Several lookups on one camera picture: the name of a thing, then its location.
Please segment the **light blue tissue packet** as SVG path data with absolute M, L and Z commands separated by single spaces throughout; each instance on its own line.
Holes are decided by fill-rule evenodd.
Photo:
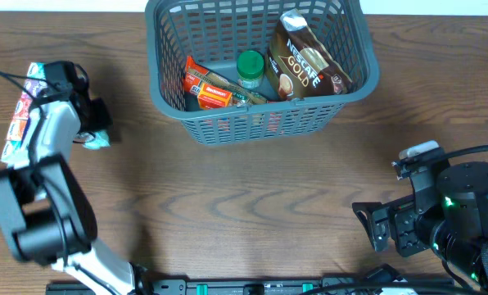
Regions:
M 90 150 L 99 150 L 101 148 L 108 148 L 110 144 L 110 137 L 106 130 L 99 130 L 93 132 L 82 133 L 78 139 L 82 142 L 84 148 Z

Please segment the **Kleenex tissue multipack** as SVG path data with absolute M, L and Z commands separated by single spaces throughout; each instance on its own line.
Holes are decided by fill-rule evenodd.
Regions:
M 47 88 L 46 82 L 41 82 L 39 79 L 45 79 L 44 63 L 32 62 L 29 65 L 27 72 L 28 79 L 24 83 L 24 87 L 29 91 L 34 98 Z M 25 138 L 29 131 L 30 119 L 29 109 L 33 98 L 25 91 L 21 93 L 17 101 L 16 108 L 11 118 L 11 123 L 7 131 L 6 144 L 2 150 L 0 161 L 10 165 L 15 157 L 25 149 Z

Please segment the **orange spaghetti pasta packet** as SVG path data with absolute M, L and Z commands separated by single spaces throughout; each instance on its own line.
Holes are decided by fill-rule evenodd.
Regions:
M 192 56 L 188 56 L 185 66 L 185 76 L 183 79 L 184 91 L 197 98 L 202 83 L 211 84 L 231 92 L 233 94 L 233 99 L 228 107 L 248 107 L 251 105 L 269 103 L 269 101 L 261 94 L 243 88 L 239 84 L 227 80 L 212 70 L 198 65 Z

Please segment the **orange Redoxon box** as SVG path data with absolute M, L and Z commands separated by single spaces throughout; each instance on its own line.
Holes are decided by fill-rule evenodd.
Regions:
M 203 110 L 227 107 L 232 99 L 231 92 L 207 83 L 201 84 L 200 92 L 197 95 L 199 107 Z

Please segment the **green lid glass jar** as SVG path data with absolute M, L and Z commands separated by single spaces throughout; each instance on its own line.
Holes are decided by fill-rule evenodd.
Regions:
M 264 58 L 256 51 L 242 52 L 237 58 L 237 82 L 245 89 L 257 89 L 264 77 Z

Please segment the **brown Nescafe Gold coffee bag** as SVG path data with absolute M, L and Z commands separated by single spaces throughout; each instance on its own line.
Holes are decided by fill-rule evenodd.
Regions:
M 265 75 L 280 101 L 347 94 L 352 85 L 296 9 L 280 16 L 264 63 Z

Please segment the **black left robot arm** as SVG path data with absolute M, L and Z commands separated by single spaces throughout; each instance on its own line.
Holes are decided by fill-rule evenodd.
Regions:
M 74 143 L 107 140 L 111 117 L 89 97 L 89 77 L 71 61 L 34 63 L 21 86 L 19 148 L 0 170 L 0 229 L 11 254 L 73 276 L 96 294 L 151 294 L 144 268 L 97 234 L 90 202 L 67 163 Z

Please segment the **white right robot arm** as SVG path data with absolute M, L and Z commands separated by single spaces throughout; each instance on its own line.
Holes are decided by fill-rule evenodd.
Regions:
M 488 145 L 446 152 L 428 141 L 401 151 L 392 165 L 411 194 L 352 205 L 372 248 L 385 251 L 392 240 L 402 257 L 432 250 L 445 268 L 456 267 L 488 292 L 488 162 L 450 164 L 480 152 Z

